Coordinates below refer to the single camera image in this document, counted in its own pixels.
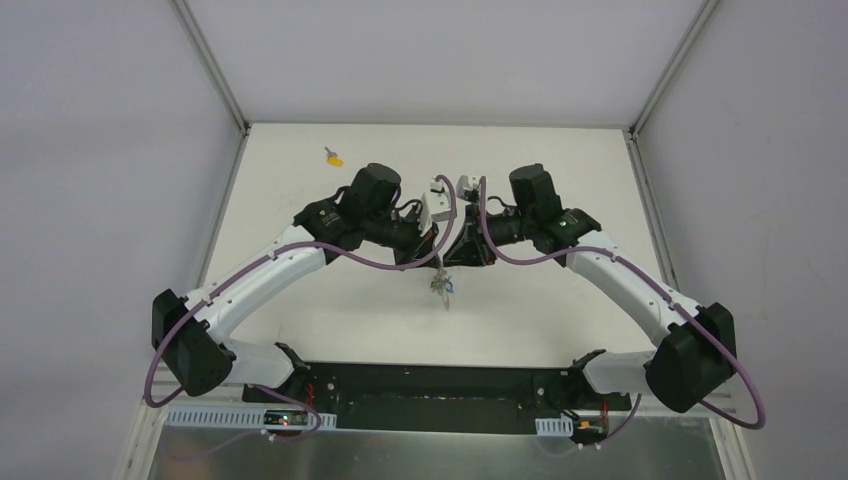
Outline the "metal keyring carabiner plate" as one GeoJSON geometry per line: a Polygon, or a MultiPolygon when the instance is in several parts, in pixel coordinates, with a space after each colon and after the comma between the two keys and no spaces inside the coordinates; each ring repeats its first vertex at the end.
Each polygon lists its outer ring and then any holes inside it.
{"type": "Polygon", "coordinates": [[[447,281],[452,281],[452,276],[444,267],[440,266],[436,269],[436,272],[430,281],[430,289],[441,299],[444,309],[449,311],[451,296],[454,293],[449,294],[445,291],[444,286],[447,281]]]}

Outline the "yellow tagged key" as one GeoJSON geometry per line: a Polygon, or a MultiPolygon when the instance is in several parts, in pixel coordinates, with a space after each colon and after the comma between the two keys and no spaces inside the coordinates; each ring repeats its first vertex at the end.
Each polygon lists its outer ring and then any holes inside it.
{"type": "Polygon", "coordinates": [[[334,167],[342,167],[344,165],[344,161],[338,156],[335,151],[332,151],[328,147],[325,147],[324,150],[326,153],[326,162],[329,165],[332,165],[334,167]]]}

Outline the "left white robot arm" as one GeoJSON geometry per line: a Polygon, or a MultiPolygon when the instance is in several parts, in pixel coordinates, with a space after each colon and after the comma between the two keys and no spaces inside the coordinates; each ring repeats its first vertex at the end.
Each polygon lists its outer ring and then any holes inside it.
{"type": "Polygon", "coordinates": [[[259,307],[339,257],[379,270],[434,264],[447,240],[438,225],[456,218],[455,188],[438,175],[403,215],[401,177],[370,163],[350,184],[307,204],[270,243],[223,277],[187,294],[167,289],[152,302],[152,364],[164,364],[178,393],[205,395],[224,383],[262,385],[281,404],[297,402],[305,378],[288,347],[235,340],[259,307]]]}

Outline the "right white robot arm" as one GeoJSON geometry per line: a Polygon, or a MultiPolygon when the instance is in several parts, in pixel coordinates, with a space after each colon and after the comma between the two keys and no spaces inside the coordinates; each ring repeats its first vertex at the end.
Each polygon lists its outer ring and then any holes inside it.
{"type": "Polygon", "coordinates": [[[635,321],[652,344],[644,352],[596,350],[577,360],[567,384],[569,400],[595,408],[609,393],[649,393],[666,408],[685,413],[736,372],[735,325],[719,303],[704,306],[641,270],[578,208],[563,206],[551,175],[540,164],[509,175],[514,204],[491,213],[477,177],[461,176],[457,196],[465,221],[443,256],[446,266],[483,267],[501,258],[505,245],[529,241],[544,255],[593,284],[635,321]]]}

